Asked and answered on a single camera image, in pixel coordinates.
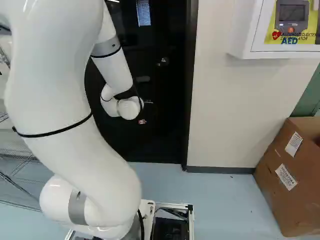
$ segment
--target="white wall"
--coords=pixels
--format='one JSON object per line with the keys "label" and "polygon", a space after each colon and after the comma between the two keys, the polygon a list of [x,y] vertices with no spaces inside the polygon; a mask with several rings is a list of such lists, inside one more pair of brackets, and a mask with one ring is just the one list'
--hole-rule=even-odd
{"label": "white wall", "polygon": [[254,168],[320,62],[226,55],[233,5],[199,0],[189,166]]}

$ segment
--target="cardboard box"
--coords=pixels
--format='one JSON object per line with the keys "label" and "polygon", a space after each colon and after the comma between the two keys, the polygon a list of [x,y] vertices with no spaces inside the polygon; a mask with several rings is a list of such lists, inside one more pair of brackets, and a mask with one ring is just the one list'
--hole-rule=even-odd
{"label": "cardboard box", "polygon": [[320,234],[319,140],[320,117],[288,118],[256,167],[254,178],[285,237]]}

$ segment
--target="white label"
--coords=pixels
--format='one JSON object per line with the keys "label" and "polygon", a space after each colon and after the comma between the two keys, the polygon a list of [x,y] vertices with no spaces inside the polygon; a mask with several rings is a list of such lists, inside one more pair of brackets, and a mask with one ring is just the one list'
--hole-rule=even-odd
{"label": "white label", "polygon": [[295,132],[284,150],[294,158],[303,140],[304,139]]}
{"label": "white label", "polygon": [[275,172],[288,191],[291,191],[291,189],[298,184],[294,177],[288,172],[284,164],[281,164]]}

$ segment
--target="red sticker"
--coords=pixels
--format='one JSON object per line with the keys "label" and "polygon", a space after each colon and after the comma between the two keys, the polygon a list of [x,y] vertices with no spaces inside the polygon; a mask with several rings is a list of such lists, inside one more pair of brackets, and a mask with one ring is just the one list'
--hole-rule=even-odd
{"label": "red sticker", "polygon": [[277,40],[280,36],[281,36],[281,32],[280,31],[274,31],[272,33],[273,40]]}

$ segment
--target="white robotic arm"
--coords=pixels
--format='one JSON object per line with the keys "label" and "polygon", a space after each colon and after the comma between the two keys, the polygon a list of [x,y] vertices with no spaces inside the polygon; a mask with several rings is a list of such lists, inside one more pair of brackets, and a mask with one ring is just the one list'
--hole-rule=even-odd
{"label": "white robotic arm", "polygon": [[17,133],[55,175],[40,206],[49,218],[102,239],[122,239],[141,205],[136,173],[100,135],[84,87],[92,56],[112,117],[135,118],[137,97],[114,96],[132,77],[103,0],[0,0],[12,32],[5,106]]}
{"label": "white robotic arm", "polygon": [[129,90],[133,79],[106,4],[103,4],[102,27],[91,58],[106,81],[100,96],[106,113],[111,117],[135,119],[144,106],[142,99],[139,101],[137,96],[122,100],[114,98]]}

